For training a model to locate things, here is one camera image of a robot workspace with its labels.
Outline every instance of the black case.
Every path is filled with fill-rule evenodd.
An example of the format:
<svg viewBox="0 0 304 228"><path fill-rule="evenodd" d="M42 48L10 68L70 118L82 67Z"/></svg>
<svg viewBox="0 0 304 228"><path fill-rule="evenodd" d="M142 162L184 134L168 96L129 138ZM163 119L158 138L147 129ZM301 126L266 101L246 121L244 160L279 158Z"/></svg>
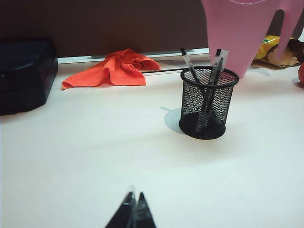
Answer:
<svg viewBox="0 0 304 228"><path fill-rule="evenodd" d="M57 56L50 40L1 41L0 115L45 104L57 69Z"/></svg>

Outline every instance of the yellow package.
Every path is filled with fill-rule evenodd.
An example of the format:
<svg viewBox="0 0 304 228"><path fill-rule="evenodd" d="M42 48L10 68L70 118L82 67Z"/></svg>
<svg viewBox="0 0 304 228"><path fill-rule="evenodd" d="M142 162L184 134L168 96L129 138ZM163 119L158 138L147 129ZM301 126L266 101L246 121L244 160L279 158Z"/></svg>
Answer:
<svg viewBox="0 0 304 228"><path fill-rule="evenodd" d="M295 38L290 38L288 46L281 59L276 59L276 49L279 43L279 36L266 36L256 54L255 60L267 62L278 67L296 66L302 62L303 45Z"/></svg>
<svg viewBox="0 0 304 228"><path fill-rule="evenodd" d="M280 37L278 36L266 36L257 51L255 60L262 59L266 56L268 51L279 43Z"/></svg>

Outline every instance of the black mesh pen holder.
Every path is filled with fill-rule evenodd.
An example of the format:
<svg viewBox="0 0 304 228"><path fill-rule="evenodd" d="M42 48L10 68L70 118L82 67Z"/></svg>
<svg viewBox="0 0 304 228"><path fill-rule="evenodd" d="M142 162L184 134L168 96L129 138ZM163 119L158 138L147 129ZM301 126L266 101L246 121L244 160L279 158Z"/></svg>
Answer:
<svg viewBox="0 0 304 228"><path fill-rule="evenodd" d="M216 139L226 130L226 119L233 86L238 83L236 73L224 69L216 85L208 85L212 67L196 66L196 82L185 69L180 76L183 83L179 126L187 135L197 139Z"/></svg>

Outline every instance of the ballpoint pen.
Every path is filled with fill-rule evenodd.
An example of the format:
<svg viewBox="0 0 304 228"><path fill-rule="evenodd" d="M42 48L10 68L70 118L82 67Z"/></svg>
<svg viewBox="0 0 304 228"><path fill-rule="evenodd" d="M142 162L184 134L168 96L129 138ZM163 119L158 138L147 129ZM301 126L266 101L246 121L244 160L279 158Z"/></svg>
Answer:
<svg viewBox="0 0 304 228"><path fill-rule="evenodd" d="M193 67L193 65L192 65L192 63L191 63L191 61L190 61L190 59L189 59L189 57L187 55L187 52L183 48L181 48L180 51L181 51L182 56L184 57L184 60L185 60L185 62L187 64L187 67L189 68L189 70L190 70L190 72L191 72L194 80L197 83L200 83L200 80L198 79L198 76L195 73L194 67Z"/></svg>
<svg viewBox="0 0 304 228"><path fill-rule="evenodd" d="M220 74L227 60L227 55L228 55L227 50L217 49L208 85L213 85L213 86L217 85L220 78ZM199 112L198 121L195 127L196 132L200 132L203 128L206 128L208 126L210 117L216 118L215 110L212 109L214 95L215 95L214 88L208 88L206 90L203 106L201 108L201 111Z"/></svg>

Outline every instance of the red object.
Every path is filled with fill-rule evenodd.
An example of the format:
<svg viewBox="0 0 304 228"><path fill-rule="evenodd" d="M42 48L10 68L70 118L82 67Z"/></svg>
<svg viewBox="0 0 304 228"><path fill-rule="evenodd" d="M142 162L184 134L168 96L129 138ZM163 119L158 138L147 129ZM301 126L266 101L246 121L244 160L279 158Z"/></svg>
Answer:
<svg viewBox="0 0 304 228"><path fill-rule="evenodd" d="M160 70L160 65L130 49L108 54L104 61L68 77L62 89L72 87L96 87L103 83L114 86L143 86L146 80L140 69Z"/></svg>
<svg viewBox="0 0 304 228"><path fill-rule="evenodd" d="M302 65L299 68L298 77L300 79L300 82L304 83L304 63L302 63Z"/></svg>

